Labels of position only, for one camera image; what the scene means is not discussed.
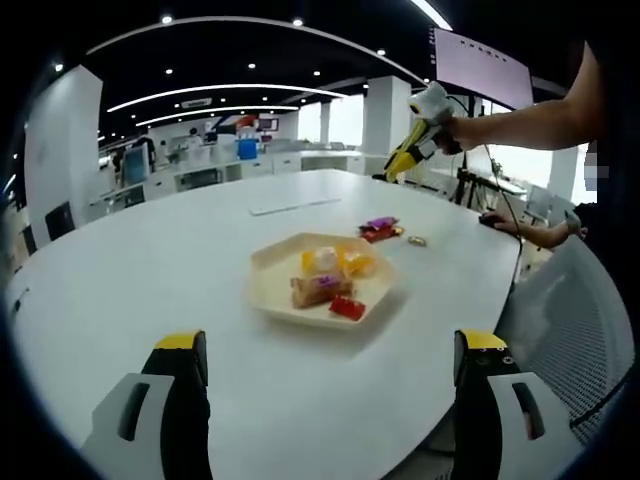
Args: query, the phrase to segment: black chair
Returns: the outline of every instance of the black chair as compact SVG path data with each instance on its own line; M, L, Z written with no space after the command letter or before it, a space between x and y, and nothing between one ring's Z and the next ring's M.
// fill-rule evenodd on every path
M59 207L51 210L45 215L44 220L47 223L49 238L51 238L52 242L76 229L69 202L64 202Z

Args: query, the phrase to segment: ceiling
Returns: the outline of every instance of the ceiling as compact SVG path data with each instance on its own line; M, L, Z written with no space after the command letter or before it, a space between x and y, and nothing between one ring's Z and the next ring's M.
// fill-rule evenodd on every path
M537 0L431 0L455 32L485 43L528 65L534 76L563 86L571 84L580 59L580 42L558 2ZM170 25L141 33L87 56L86 52L123 33L158 23L163 14L176 20L199 16L241 15L291 22L328 32L368 49L384 48L388 59L416 75L431 77L428 27L433 22L410 0L279 0L234 2L189 0L112 1L108 5L52 11L59 48L48 58L65 70L83 64L104 81L101 134L129 136L137 122L182 111L175 103L212 98L210 107L282 105L295 92L225 90L181 94L108 113L110 107L139 97L202 85L273 83L311 88L347 79L398 75L415 87L420 83L375 56L298 29L245 22ZM251 70L249 63L256 64ZM171 75L165 74L172 69ZM54 72L47 81L55 80ZM362 80L337 91L363 92ZM535 92L536 100L547 98ZM315 95L307 102L328 101ZM293 105L300 106L299 99Z

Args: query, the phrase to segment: window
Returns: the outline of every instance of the window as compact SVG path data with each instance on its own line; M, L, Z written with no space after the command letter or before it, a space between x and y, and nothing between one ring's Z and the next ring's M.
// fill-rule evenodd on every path
M336 98L329 110L329 141L345 145L362 145L364 96Z
M510 110L488 100L483 100L485 115L506 113ZM470 166L482 171L491 171L484 147L475 149L471 155ZM524 180L542 188L549 186L551 175L551 159L553 152L532 150L529 148L509 147L505 145L489 145L491 155L502 166L503 175L516 180Z
M584 181L584 162L587 155L588 143L578 145L578 162L576 163L576 178L573 182L573 192L571 193L571 203L579 205L581 203L597 203L598 192L589 191Z
M298 115L298 140L320 141L320 102L305 105Z

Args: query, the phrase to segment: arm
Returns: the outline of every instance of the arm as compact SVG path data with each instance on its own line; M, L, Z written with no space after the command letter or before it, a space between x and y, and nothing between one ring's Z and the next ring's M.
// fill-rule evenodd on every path
M578 76L562 100L511 113L456 118L450 129L465 149L498 144L557 150L597 138L603 129L603 112L600 68L585 44Z
M496 229L507 230L507 228L500 228L499 225L501 224L496 224ZM519 227L520 234L525 240L528 240L534 245L542 248L555 248L562 245L567 238L574 233L564 222L554 228L533 227L522 222L519 223Z

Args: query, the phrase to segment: snack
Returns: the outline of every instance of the snack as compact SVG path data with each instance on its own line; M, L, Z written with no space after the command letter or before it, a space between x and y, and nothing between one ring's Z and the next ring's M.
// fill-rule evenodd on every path
M336 295L333 302L331 302L329 310L357 322L364 315L366 308L366 305L362 302Z
M375 230L380 230L382 228L393 227L396 223L398 223L398 219L395 217L382 217L368 221L366 226Z
M426 247L427 241L422 237L409 237L407 238L407 242L411 245L416 245L417 247Z
M302 252L302 271L307 275L334 272L340 268L344 250L340 247L323 247Z
M380 230L368 230L360 233L360 236L369 243L379 242L391 237L397 237L404 233L402 227L386 227Z
M359 252L346 252L342 266L348 275L369 275L373 271L375 263L373 258L368 255Z
M306 308L320 303L330 302L336 295L351 295L353 293L353 281L344 273L338 271L328 275L315 277L292 278L293 289L291 300L295 308Z

